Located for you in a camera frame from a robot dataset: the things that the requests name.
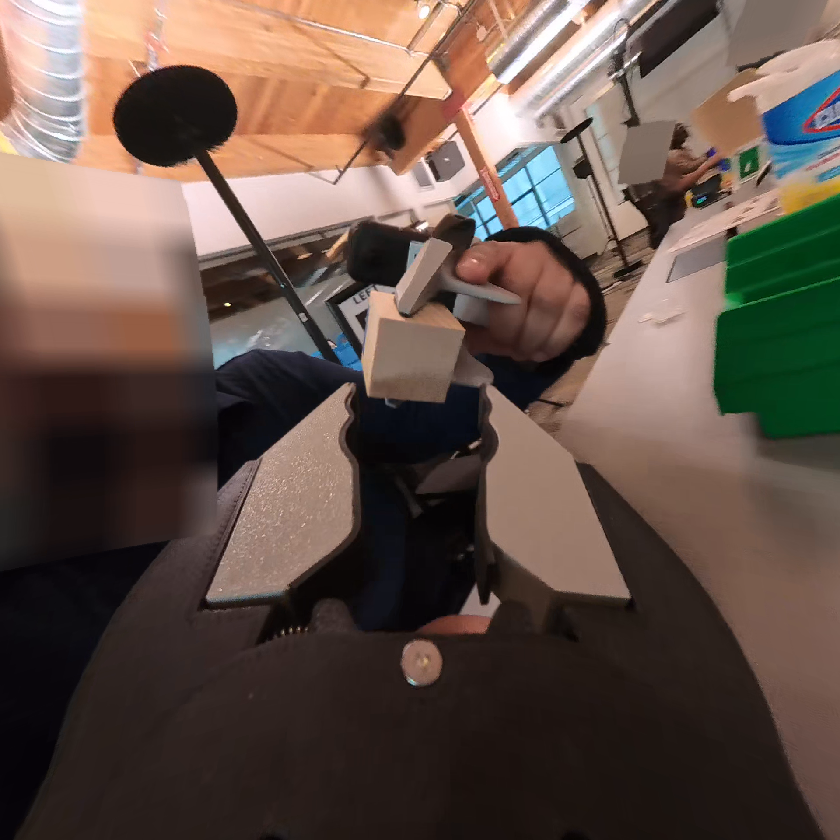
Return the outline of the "black hanging screen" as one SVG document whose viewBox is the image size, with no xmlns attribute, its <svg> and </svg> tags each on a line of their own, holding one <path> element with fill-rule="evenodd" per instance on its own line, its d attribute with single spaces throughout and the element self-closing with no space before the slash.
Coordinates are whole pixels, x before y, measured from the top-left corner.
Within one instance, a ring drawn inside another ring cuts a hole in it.
<svg viewBox="0 0 840 840">
<path fill-rule="evenodd" d="M 717 1 L 667 2 L 634 31 L 629 42 L 631 51 L 638 54 L 639 76 L 649 76 L 718 15 Z"/>
</svg>

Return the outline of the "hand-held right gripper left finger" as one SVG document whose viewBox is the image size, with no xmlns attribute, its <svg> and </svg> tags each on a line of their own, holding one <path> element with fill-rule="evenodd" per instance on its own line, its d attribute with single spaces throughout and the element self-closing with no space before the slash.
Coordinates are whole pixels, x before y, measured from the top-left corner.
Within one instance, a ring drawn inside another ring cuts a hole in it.
<svg viewBox="0 0 840 840">
<path fill-rule="evenodd" d="M 261 456 L 207 590 L 208 606 L 287 600 L 358 537 L 356 396 L 354 384 L 341 385 Z"/>
</svg>

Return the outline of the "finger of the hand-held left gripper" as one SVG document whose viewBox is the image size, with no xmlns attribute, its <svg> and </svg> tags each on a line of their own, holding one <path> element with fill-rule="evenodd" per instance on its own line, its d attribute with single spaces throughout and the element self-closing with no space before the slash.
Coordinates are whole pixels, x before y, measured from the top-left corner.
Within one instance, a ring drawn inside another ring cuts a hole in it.
<svg viewBox="0 0 840 840">
<path fill-rule="evenodd" d="M 451 384 L 457 386 L 480 389 L 485 385 L 494 384 L 492 370 L 479 362 L 467 350 L 460 350 L 451 377 Z"/>
<path fill-rule="evenodd" d="M 415 253 L 395 286 L 395 306 L 401 316 L 412 317 L 438 293 L 438 272 L 452 250 L 450 243 L 430 238 Z"/>
</svg>

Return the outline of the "cardboard box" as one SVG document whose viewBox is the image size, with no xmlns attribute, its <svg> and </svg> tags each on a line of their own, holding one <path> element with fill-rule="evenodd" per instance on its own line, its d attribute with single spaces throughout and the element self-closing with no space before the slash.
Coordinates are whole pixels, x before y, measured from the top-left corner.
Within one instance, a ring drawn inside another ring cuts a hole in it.
<svg viewBox="0 0 840 840">
<path fill-rule="evenodd" d="M 756 81 L 755 69 L 738 73 L 690 113 L 694 133 L 724 158 L 760 144 L 764 138 L 763 123 L 752 97 L 730 101 L 729 93 Z"/>
</svg>

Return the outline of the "person's left hand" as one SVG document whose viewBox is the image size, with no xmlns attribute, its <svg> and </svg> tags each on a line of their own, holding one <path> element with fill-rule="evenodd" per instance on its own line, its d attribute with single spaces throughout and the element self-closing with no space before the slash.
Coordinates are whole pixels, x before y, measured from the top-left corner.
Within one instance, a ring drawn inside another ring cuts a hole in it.
<svg viewBox="0 0 840 840">
<path fill-rule="evenodd" d="M 542 242 L 485 242 L 465 252 L 457 278 L 474 286 L 493 284 L 519 297 L 519 303 L 491 303 L 486 325 L 466 327 L 468 350 L 522 363 L 557 358 L 581 336 L 591 301 Z"/>
</svg>

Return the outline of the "black wall speaker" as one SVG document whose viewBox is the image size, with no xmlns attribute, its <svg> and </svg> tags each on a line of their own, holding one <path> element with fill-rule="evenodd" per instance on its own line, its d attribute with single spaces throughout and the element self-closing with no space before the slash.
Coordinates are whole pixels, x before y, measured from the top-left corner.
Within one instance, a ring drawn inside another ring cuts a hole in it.
<svg viewBox="0 0 840 840">
<path fill-rule="evenodd" d="M 435 183 L 451 181 L 466 167 L 464 156 L 455 140 L 441 143 L 424 156 L 424 161 Z"/>
</svg>

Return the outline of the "silver air duct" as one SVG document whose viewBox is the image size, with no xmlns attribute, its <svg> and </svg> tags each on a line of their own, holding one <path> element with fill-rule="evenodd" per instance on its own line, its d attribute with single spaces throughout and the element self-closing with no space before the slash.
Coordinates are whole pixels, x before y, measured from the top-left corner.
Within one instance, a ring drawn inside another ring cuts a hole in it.
<svg viewBox="0 0 840 840">
<path fill-rule="evenodd" d="M 587 1 L 537 2 L 488 59 L 490 74 L 507 85 L 572 22 Z"/>
<path fill-rule="evenodd" d="M 2 120 L 10 149 L 71 164 L 87 133 L 85 3 L 4 1 L 2 36 L 13 103 Z"/>
<path fill-rule="evenodd" d="M 516 94 L 520 118 L 542 120 L 624 44 L 655 1 L 612 1 L 598 10 Z"/>
</svg>

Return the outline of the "blue-striped wooden cube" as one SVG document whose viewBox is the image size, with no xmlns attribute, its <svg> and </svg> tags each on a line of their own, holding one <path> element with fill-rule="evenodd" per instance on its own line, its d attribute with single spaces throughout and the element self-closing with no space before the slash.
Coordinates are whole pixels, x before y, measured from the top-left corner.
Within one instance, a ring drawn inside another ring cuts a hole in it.
<svg viewBox="0 0 840 840">
<path fill-rule="evenodd" d="M 440 303 L 428 303 L 405 317 L 397 310 L 393 294 L 373 291 L 361 356 L 366 395 L 398 402 L 444 403 L 465 336 L 465 328 Z"/>
</svg>

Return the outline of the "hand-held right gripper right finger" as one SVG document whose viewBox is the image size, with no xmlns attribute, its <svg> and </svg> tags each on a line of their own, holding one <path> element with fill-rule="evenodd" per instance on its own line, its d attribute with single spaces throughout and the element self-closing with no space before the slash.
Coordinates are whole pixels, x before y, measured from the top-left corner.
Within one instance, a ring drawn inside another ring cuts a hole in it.
<svg viewBox="0 0 840 840">
<path fill-rule="evenodd" d="M 479 603 L 624 608 L 631 593 L 574 457 L 493 385 L 479 393 L 475 577 Z"/>
</svg>

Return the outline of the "person's left forearm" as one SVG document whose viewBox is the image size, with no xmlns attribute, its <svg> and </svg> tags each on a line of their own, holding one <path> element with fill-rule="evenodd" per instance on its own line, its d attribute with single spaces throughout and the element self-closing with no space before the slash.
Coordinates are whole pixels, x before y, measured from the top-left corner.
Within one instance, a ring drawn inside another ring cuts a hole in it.
<svg viewBox="0 0 840 840">
<path fill-rule="evenodd" d="M 480 360 L 493 373 L 494 387 L 523 412 L 541 401 L 542 394 L 574 364 L 568 354 L 546 362 L 519 362 L 492 354 L 482 355 Z"/>
</svg>

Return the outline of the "green plastic bin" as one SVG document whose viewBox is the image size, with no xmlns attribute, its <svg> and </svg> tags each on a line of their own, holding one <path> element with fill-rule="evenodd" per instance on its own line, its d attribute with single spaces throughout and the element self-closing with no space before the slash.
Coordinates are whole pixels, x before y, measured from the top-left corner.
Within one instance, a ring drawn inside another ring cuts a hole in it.
<svg viewBox="0 0 840 840">
<path fill-rule="evenodd" d="M 717 318 L 721 415 L 771 439 L 839 432 L 839 197 L 732 238 Z"/>
</svg>

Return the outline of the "disinfecting wipes canister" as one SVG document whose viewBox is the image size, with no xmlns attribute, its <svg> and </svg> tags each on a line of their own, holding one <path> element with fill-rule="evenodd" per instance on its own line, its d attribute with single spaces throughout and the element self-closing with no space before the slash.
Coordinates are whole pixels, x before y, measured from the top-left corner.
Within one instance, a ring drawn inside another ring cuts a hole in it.
<svg viewBox="0 0 840 840">
<path fill-rule="evenodd" d="M 839 43 L 784 52 L 759 69 L 758 104 L 783 213 L 838 194 Z"/>
</svg>

